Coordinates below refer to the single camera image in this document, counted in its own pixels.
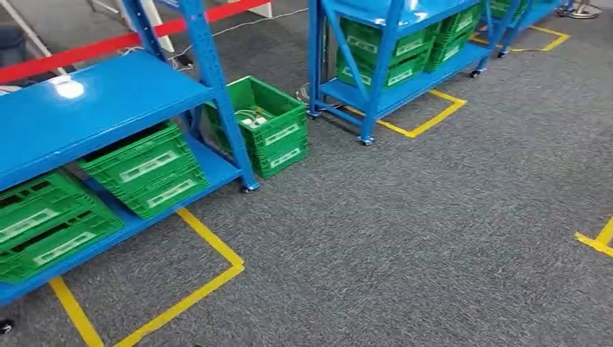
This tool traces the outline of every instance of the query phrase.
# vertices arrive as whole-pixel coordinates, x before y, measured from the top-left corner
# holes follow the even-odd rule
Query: white label
[[[423,45],[424,45],[424,39],[423,38],[420,38],[419,40],[415,40],[415,41],[413,41],[413,42],[411,42],[409,44],[406,44],[404,46],[399,47],[396,50],[396,56],[401,56],[404,53],[412,51],[415,48],[421,47]]]
[[[300,127],[298,126],[297,123],[294,123],[294,124],[290,125],[289,127],[281,130],[280,132],[278,132],[278,133],[276,133],[274,135],[270,135],[269,137],[266,137],[264,139],[264,146],[271,145],[271,144],[277,142],[278,140],[281,140],[284,137],[288,136],[289,134],[292,134],[292,133],[298,131],[298,129],[300,129]]]
[[[353,77],[353,74],[351,73],[351,70],[349,69],[349,67],[345,67],[343,69],[343,73],[346,74],[347,76]],[[372,79],[368,76],[364,76],[363,74],[360,75],[362,77],[362,82],[364,82],[365,85],[370,85]]]
[[[181,194],[182,192],[185,192],[186,190],[188,190],[189,188],[192,188],[195,185],[196,183],[194,181],[192,181],[191,179],[188,179],[187,181],[170,188],[166,192],[159,194],[157,197],[147,200],[147,205],[149,205],[149,208],[154,208],[155,206],[158,206],[162,202],[165,202],[166,200],[171,199]]]
[[[270,163],[270,167],[271,168],[275,168],[275,167],[285,163],[287,160],[290,160],[293,157],[297,156],[298,154],[300,154],[300,148],[294,148],[291,152],[288,152],[288,153],[284,154],[283,156],[281,156],[280,158],[277,158],[277,159],[273,160]]]
[[[347,37],[347,43],[351,46],[355,46],[355,47],[359,47],[362,48],[370,53],[377,53],[379,51],[379,47],[371,44],[371,43],[367,43],[364,40],[360,40],[359,38],[355,37],[355,36],[348,36]]]
[[[395,85],[396,83],[405,80],[411,76],[413,76],[413,69],[406,70],[402,74],[390,78],[390,80],[387,81],[387,86],[389,87],[391,85]]]
[[[456,54],[457,52],[459,52],[460,50],[460,46],[456,46],[454,47],[451,51],[448,51],[445,56],[442,57],[443,61],[446,61],[447,59],[451,58],[454,54]]]
[[[461,31],[465,27],[468,27],[472,22],[473,22],[473,14],[469,13],[462,19],[462,22],[458,25],[458,29],[455,29],[455,32],[457,33],[458,31]]]
[[[170,163],[171,161],[177,159],[178,157],[179,156],[174,151],[169,150],[168,152],[162,155],[159,155],[149,161],[145,161],[144,163],[134,168],[131,168],[127,171],[120,173],[119,177],[121,177],[121,180],[124,183],[130,182],[133,179],[141,177],[147,172],[151,172],[157,168],[161,168],[162,166]]]
[[[6,228],[0,230],[0,242],[5,242],[6,240],[16,237],[30,228],[34,228],[41,223],[45,223],[47,220],[52,219],[58,214],[59,213],[56,211],[46,208],[26,219],[22,219],[19,222],[7,226]]]
[[[71,249],[74,249],[75,247],[78,247],[82,244],[84,244],[85,242],[93,239],[96,237],[96,234],[92,234],[89,231],[84,232],[83,234],[73,238],[72,240],[66,242],[65,244],[62,244],[61,246],[57,246],[56,248],[52,249],[49,252],[46,252],[45,254],[41,254],[36,258],[33,258],[34,262],[37,265],[44,265],[47,262],[50,262],[51,260],[56,259],[57,257],[59,257],[60,255],[68,252]]]

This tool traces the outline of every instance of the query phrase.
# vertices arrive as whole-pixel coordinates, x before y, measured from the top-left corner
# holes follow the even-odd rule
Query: yellow floor tape
[[[231,267],[220,275],[215,277],[212,281],[205,284],[201,288],[198,288],[194,293],[188,295],[186,298],[179,301],[177,304],[167,309],[165,312],[144,324],[142,327],[136,329],[133,333],[119,341],[115,346],[127,347],[133,346],[138,343],[147,334],[160,329],[172,319],[180,315],[182,312],[202,300],[205,296],[211,294],[215,289],[221,287],[232,278],[241,273],[245,267],[244,261],[240,256],[235,253],[227,244],[225,244],[219,237],[217,237],[207,226],[205,226],[198,218],[192,215],[187,209],[182,208],[176,213],[185,220],[185,222],[194,229],[213,249],[219,252],[230,264]],[[81,334],[83,341],[90,347],[104,346],[102,339],[96,332],[90,320],[87,318],[85,312],[79,305],[79,302],[74,297],[66,283],[61,277],[54,278],[49,282],[49,285],[56,294],[61,305],[66,310],[66,313],[70,317],[70,320]]]
[[[530,26],[531,29],[534,30],[538,30],[540,32],[546,33],[546,34],[551,34],[551,35],[556,35],[558,36],[558,38],[556,38],[555,40],[553,40],[552,42],[548,43],[545,47],[543,48],[511,48],[509,47],[509,51],[510,52],[549,52],[552,49],[558,47],[559,45],[563,44],[564,41],[568,40],[570,38],[570,35],[568,34],[564,34],[564,33],[559,33],[557,31],[551,30],[551,29],[547,29],[546,27],[537,27],[537,26]],[[473,33],[471,35],[471,40],[478,42],[478,43],[483,43],[484,45],[489,44],[488,40],[484,40],[482,38],[479,38],[479,34],[478,33]]]
[[[449,107],[447,107],[443,112],[437,114],[434,118],[428,120],[427,122],[423,123],[422,125],[420,125],[419,127],[413,129],[413,130],[405,130],[402,129],[394,124],[391,124],[388,121],[382,121],[382,120],[378,120],[377,123],[380,125],[383,125],[384,127],[388,128],[389,130],[393,130],[399,134],[402,134],[406,137],[409,137],[411,139],[414,139],[415,137],[418,137],[420,134],[422,134],[423,132],[427,131],[428,129],[432,128],[433,126],[437,125],[438,123],[440,123],[441,121],[443,121],[443,119],[451,116],[452,113],[456,112],[460,107],[464,106],[466,104],[466,100],[462,100],[459,98],[456,98],[455,96],[451,96],[445,93],[441,93],[438,90],[428,90],[428,93],[432,94],[432,95],[436,95],[439,98],[443,98],[445,100],[451,101],[453,104]],[[344,108],[346,108],[347,110],[358,114],[360,116],[364,116],[364,112],[357,110],[351,106],[344,106]]]
[[[604,254],[613,257],[613,248],[609,247],[609,242],[611,242],[613,239],[613,218],[609,220],[595,239],[590,239],[581,233],[576,233],[575,237],[577,240],[579,240],[579,242],[587,244],[596,251],[603,252]]]

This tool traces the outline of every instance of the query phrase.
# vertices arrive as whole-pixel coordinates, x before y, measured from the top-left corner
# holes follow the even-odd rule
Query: red rope
[[[223,18],[234,16],[254,7],[268,4],[270,0],[241,0],[231,4],[224,4],[206,11],[205,15],[209,22],[216,22]],[[186,30],[185,21],[182,18],[171,20],[155,27],[155,34],[160,36],[172,35]],[[107,38],[87,46],[76,47],[56,53],[52,56],[32,59],[21,64],[11,65],[0,69],[0,83],[21,80],[29,76],[51,71],[58,67],[85,61],[88,59],[114,53],[120,48],[137,46],[140,39],[136,33]]]

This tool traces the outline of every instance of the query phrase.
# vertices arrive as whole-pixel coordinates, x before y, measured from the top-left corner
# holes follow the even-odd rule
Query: blue metal shelf
[[[131,211],[127,210],[126,207],[124,207],[108,192],[104,191],[95,181],[87,181],[86,183],[97,191],[98,196],[107,204],[107,206],[109,206],[113,212],[115,212],[115,214],[117,214],[120,219],[123,220],[125,227],[113,234],[108,235],[106,238],[101,239],[96,244],[83,249],[81,252],[73,255],[72,257],[62,260],[61,262],[53,265],[25,282],[15,284],[0,283],[0,306],[8,304],[9,302],[49,282],[50,279],[59,276],[78,265],[81,265],[87,260],[115,246],[119,242],[122,242],[123,240],[128,239],[138,232],[159,222],[160,220],[163,220],[179,208],[189,205],[195,200],[198,200],[216,189],[219,189],[241,175],[240,169],[235,168],[207,145],[203,145],[201,142],[196,141],[190,136],[187,136],[186,139],[210,183],[210,186],[206,190],[181,201],[164,213],[161,213],[152,219],[143,220]]]
[[[0,98],[0,191],[211,100],[145,52],[119,56]]]
[[[420,75],[413,77],[410,83],[405,83],[398,87],[385,90],[381,93],[376,119],[381,119],[392,113],[409,101],[432,89],[435,85],[452,77],[458,71],[465,69],[475,61],[489,55],[491,52],[492,50],[490,48],[467,43],[460,52],[446,61],[434,72],[422,72]],[[353,85],[348,85],[334,79],[323,84],[321,91],[334,99],[352,105],[360,111],[366,108],[363,103],[354,103],[355,97],[359,94],[359,91]]]
[[[513,20],[507,27],[516,27],[519,31],[524,31],[535,23],[539,22],[543,18],[549,16],[560,6],[558,2],[552,2],[551,4],[533,4],[532,8],[528,10],[528,14],[523,18],[517,18]],[[498,24],[499,19],[494,19],[494,23]]]
[[[563,0],[550,0],[550,2],[538,4],[535,4],[534,1],[535,0],[529,2],[526,12],[505,26],[505,29],[508,28],[508,30],[502,38],[500,56],[509,53],[509,46],[513,44],[519,34],[543,18],[549,16],[551,13],[555,12],[556,8],[562,6],[563,3]],[[495,18],[492,22],[495,25],[501,24],[501,20]]]
[[[206,194],[240,178],[256,189],[249,156],[226,91],[201,0],[178,0],[198,65],[200,82],[172,69],[140,0],[123,0],[144,51],[104,61],[87,69],[27,87],[0,98],[2,133],[0,191],[53,170],[140,130],[182,116],[192,148],[210,186],[150,220],[125,210],[109,193],[100,196],[126,227],[67,260],[19,284],[0,283],[0,305],[26,294]],[[233,162],[205,145],[199,132],[199,108],[215,102]],[[95,182],[89,185],[99,190]]]
[[[487,47],[467,43],[460,52],[440,65],[432,73],[421,73],[399,86],[385,89],[385,76],[390,65],[392,51],[397,40],[410,33],[424,29],[477,4],[484,4],[487,23]],[[372,144],[372,130],[378,119],[385,117],[394,110],[417,98],[427,90],[447,78],[478,61],[471,76],[476,77],[485,70],[489,55],[494,45],[502,38],[502,34],[511,21],[512,13],[519,7],[519,0],[512,0],[510,10],[500,21],[500,25],[492,25],[492,9],[487,0],[309,0],[309,113],[313,117],[320,115],[321,110],[329,111],[360,128],[359,139],[365,145]],[[357,63],[347,39],[340,28],[338,16],[378,27],[382,31],[381,42],[377,52],[377,63],[374,68],[370,88],[366,88],[359,76]],[[324,73],[327,66],[327,42],[325,26],[338,42],[339,52],[343,54],[348,68],[353,76],[353,85],[342,83]],[[331,97],[346,105],[353,106],[364,112],[364,118],[357,119],[349,113],[331,107],[325,98]]]
[[[331,2],[336,13],[342,17],[373,27],[384,27],[391,1],[333,0]],[[411,34],[478,3],[479,0],[406,1],[400,13],[398,34],[400,36]]]

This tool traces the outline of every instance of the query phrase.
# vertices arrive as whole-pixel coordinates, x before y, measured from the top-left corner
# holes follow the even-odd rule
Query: stacked crates
[[[358,65],[361,80],[370,88],[382,31],[346,18],[340,19],[340,26]],[[385,89],[400,85],[423,71],[439,29],[440,23],[437,23],[398,40],[387,69]],[[353,75],[340,49],[337,53],[336,77],[345,83],[354,84]]]
[[[436,70],[464,47],[479,23],[482,11],[483,5],[477,4],[442,21],[441,30],[425,67],[427,72]]]
[[[179,127],[165,121],[77,161],[141,218],[151,218],[207,185]]]
[[[61,170],[0,192],[0,282],[26,280],[122,226]]]
[[[307,155],[307,110],[303,103],[251,76],[229,84],[228,93],[258,175],[271,177]],[[215,141],[231,153],[217,108],[207,103],[204,112]]]

